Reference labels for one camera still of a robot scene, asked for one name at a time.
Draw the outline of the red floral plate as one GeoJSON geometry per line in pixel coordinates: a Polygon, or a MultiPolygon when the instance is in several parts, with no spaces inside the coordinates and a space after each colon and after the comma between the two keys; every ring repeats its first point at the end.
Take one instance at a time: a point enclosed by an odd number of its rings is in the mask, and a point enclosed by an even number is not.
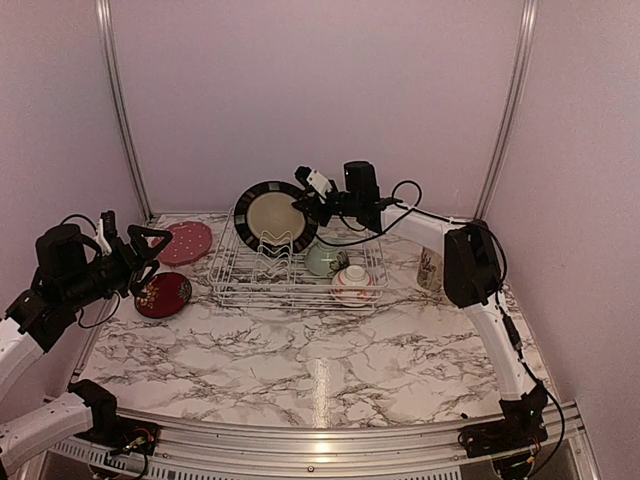
{"type": "Polygon", "coordinates": [[[164,319],[181,312],[192,296],[187,277],[175,272],[155,275],[134,300],[136,311],[150,319],[164,319]]]}

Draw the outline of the black striped large plate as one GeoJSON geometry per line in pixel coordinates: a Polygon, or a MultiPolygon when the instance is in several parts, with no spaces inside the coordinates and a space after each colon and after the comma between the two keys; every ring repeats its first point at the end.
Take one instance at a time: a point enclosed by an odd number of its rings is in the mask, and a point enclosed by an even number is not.
{"type": "Polygon", "coordinates": [[[264,181],[247,189],[233,211],[233,223],[239,238],[257,251],[260,246],[288,245],[292,253],[301,253],[314,241],[318,224],[293,204],[302,200],[304,191],[283,181],[264,181]]]}

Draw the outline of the pink dotted scalloped plate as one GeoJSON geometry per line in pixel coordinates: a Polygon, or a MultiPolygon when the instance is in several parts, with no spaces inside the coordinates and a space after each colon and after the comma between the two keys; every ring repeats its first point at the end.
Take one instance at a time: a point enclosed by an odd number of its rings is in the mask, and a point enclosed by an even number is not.
{"type": "Polygon", "coordinates": [[[162,250],[159,261],[177,267],[196,262],[209,253],[213,234],[209,226],[198,221],[183,221],[167,227],[171,242],[162,250]]]}

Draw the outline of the light green floral bowl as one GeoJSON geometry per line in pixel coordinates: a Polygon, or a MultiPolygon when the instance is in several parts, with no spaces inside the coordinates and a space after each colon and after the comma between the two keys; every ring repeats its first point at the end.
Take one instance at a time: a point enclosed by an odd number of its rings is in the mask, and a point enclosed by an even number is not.
{"type": "Polygon", "coordinates": [[[318,277],[332,278],[350,265],[348,253],[324,243],[313,244],[305,257],[307,270],[318,277]]]}

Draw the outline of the tall seashell ceramic mug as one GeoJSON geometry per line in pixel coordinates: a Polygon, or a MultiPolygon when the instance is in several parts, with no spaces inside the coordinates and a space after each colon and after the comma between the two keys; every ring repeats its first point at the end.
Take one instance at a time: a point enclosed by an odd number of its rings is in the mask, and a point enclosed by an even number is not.
{"type": "Polygon", "coordinates": [[[423,247],[416,276],[417,284],[425,290],[438,292],[443,288],[443,271],[443,256],[423,247]]]}

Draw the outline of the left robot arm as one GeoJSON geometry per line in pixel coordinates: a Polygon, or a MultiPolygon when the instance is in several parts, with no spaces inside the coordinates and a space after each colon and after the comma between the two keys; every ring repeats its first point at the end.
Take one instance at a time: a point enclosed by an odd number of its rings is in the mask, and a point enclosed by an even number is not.
{"type": "MultiPolygon", "coordinates": [[[[96,234],[61,223],[36,241],[38,267],[29,289],[7,308],[1,320],[1,393],[61,339],[79,312],[113,296],[139,294],[159,268],[158,256],[171,242],[167,230],[138,225],[124,242],[108,217],[96,234]]],[[[126,423],[117,415],[116,397],[90,380],[69,385],[51,403],[1,426],[1,476],[9,478],[23,464],[58,442],[91,433],[106,445],[125,438],[126,423]]]]}

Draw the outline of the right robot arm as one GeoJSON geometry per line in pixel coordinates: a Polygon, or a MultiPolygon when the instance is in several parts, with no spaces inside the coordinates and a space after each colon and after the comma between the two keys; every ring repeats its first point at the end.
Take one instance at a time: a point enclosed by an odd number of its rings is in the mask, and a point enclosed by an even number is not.
{"type": "Polygon", "coordinates": [[[506,256],[488,225],[429,213],[396,195],[382,196],[368,161],[345,164],[344,190],[307,166],[298,167],[294,176],[303,187],[294,206],[318,224],[325,226],[332,217],[353,218],[378,237],[394,232],[442,256],[445,295],[472,321],[497,374],[503,418],[495,438],[506,448],[519,446],[541,426],[549,396],[524,359],[504,299],[506,256]]]}

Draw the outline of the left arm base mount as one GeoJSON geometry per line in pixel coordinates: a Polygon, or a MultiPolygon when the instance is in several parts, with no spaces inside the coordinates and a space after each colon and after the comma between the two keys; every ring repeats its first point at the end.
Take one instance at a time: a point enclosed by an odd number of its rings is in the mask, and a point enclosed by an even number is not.
{"type": "Polygon", "coordinates": [[[155,451],[159,426],[117,414],[116,397],[91,380],[71,383],[67,391],[79,396],[90,408],[93,426],[76,438],[110,448],[110,456],[139,453],[151,457],[155,451]]]}

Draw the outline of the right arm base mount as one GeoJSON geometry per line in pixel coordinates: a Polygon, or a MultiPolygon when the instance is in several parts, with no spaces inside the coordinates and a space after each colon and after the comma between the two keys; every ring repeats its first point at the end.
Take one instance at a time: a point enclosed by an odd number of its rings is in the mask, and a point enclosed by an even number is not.
{"type": "Polygon", "coordinates": [[[542,417],[549,395],[536,385],[518,400],[499,400],[502,418],[467,425],[458,435],[459,445],[468,458],[494,455],[541,444],[548,439],[542,417]]]}

